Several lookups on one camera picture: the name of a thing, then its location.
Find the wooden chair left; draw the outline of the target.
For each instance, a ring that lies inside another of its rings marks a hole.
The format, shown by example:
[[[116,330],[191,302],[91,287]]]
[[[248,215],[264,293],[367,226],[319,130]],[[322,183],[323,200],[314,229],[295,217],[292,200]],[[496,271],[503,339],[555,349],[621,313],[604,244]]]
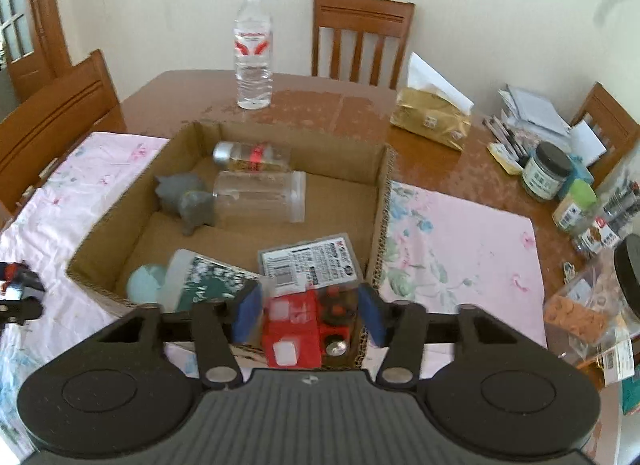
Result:
[[[121,132],[122,108],[102,51],[29,97],[1,122],[1,223],[93,132]]]

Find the glass jar black lid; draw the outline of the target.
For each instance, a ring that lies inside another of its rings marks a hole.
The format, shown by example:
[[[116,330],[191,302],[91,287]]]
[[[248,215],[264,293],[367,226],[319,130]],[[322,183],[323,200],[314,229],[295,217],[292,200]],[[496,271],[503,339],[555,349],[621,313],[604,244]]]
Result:
[[[536,200],[550,201],[558,194],[572,170],[570,158],[560,148],[541,141],[530,152],[521,173],[521,184]]]

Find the medical cotton swab container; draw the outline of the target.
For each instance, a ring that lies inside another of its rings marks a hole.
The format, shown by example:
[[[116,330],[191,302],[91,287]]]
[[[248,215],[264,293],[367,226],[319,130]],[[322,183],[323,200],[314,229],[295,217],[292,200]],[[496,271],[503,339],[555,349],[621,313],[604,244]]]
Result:
[[[260,275],[180,248],[169,260],[157,303],[166,312],[189,311],[194,303],[232,299]]]

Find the capsule bottle silver cap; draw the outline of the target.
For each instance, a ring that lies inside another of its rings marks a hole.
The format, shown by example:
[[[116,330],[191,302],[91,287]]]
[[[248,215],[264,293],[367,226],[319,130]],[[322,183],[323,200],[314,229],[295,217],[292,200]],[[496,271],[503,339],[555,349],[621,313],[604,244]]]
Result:
[[[220,141],[214,147],[213,161],[229,172],[275,172],[291,170],[291,152],[273,144],[243,144],[243,142]]]

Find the green lid jar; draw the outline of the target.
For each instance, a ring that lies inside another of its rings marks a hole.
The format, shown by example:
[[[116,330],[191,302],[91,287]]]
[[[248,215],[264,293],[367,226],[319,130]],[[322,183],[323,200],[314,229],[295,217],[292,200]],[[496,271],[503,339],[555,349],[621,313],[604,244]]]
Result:
[[[596,202],[597,196],[593,188],[582,179],[574,180],[552,214],[556,228],[564,232],[570,231]]]

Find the grey elephant figurine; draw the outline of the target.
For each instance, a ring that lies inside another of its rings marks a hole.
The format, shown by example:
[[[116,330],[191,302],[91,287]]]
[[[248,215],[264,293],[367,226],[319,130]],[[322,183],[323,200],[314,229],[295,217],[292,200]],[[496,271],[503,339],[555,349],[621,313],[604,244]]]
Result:
[[[156,176],[155,182],[160,208],[180,218],[183,235],[190,237],[200,227],[215,225],[215,194],[197,174]]]

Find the labelled flat package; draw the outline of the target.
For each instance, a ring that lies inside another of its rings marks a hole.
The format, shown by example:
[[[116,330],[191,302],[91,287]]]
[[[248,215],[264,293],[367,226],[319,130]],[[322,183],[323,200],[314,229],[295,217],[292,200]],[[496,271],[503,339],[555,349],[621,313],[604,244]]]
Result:
[[[260,272],[274,281],[273,297],[362,281],[347,233],[258,251]]]

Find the clear plastic jar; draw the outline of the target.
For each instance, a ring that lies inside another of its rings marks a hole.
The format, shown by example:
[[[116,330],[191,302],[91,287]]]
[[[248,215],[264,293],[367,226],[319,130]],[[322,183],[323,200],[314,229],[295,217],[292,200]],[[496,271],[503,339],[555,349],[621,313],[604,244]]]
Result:
[[[300,224],[306,218],[306,174],[227,172],[214,183],[214,214],[221,222]]]

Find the wooden chair right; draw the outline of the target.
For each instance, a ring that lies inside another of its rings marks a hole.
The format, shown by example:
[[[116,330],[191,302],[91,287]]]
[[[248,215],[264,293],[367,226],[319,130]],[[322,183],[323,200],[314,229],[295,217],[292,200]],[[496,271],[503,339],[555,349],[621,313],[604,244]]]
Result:
[[[581,121],[589,125],[606,147],[606,152],[590,168],[594,183],[600,185],[636,145],[639,124],[599,82],[592,86],[570,126]]]

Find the cardboard box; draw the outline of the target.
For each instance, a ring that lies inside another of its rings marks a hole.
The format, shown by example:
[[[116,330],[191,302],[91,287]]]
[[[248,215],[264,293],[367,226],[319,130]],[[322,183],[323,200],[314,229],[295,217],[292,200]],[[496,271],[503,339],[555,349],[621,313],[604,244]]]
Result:
[[[227,222],[198,228],[190,237],[183,235],[179,219],[160,209],[156,179],[193,172],[206,185],[213,185],[218,170],[212,152],[221,140],[271,142],[290,148],[294,170],[307,175],[304,222]],[[67,274],[106,311],[122,317],[134,307],[126,294],[131,272],[146,263],[168,263],[179,248],[257,271],[262,249],[345,233],[364,278],[378,287],[395,162],[396,153],[387,144],[318,130],[258,123],[188,124],[94,225],[70,259]]]

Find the pens and papers pile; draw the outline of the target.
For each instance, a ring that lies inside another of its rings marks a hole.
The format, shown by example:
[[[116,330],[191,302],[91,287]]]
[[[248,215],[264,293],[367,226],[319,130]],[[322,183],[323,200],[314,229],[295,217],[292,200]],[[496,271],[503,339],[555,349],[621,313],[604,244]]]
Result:
[[[593,184],[590,168],[608,148],[589,125],[590,115],[570,125],[546,97],[512,85],[498,94],[502,100],[500,115],[483,118],[483,125],[495,138],[489,144],[489,153],[507,174],[518,176],[537,144],[547,141],[572,160],[580,178]]]

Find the black toy robot cube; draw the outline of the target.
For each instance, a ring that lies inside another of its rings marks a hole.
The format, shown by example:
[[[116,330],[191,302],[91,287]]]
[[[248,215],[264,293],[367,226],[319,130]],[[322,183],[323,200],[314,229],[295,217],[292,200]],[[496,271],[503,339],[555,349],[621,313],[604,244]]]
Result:
[[[0,263],[1,297],[4,300],[23,300],[32,297],[43,301],[46,290],[36,274],[24,263]]]

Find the clear water bottle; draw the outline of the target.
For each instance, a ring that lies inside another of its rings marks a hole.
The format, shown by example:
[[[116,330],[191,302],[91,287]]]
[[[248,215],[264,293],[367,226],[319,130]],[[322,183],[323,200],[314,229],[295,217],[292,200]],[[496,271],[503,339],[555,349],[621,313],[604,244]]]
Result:
[[[272,20],[264,0],[243,0],[234,22],[236,103],[243,110],[270,106]]]

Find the pink floral tablecloth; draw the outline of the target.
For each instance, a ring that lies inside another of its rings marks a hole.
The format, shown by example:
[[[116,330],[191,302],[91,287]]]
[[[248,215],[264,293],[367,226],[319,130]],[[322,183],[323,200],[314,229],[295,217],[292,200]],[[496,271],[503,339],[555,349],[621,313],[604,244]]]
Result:
[[[2,233],[2,259],[28,263],[46,288],[42,317],[11,324],[1,337],[1,438],[13,462],[32,453],[16,408],[25,378],[113,319],[70,281],[67,265],[164,144],[154,137],[90,135]],[[390,188],[382,295],[436,312],[476,303],[533,341],[546,339],[532,222],[400,182]]]

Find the sachet packet jar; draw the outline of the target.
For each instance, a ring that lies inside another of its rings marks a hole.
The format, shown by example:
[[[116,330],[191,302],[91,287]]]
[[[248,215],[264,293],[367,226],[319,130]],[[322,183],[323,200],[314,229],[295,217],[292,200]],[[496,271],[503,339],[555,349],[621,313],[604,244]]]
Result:
[[[631,181],[615,190],[572,239],[574,248],[585,259],[597,256],[603,248],[614,248],[623,231],[639,213],[639,184]]]

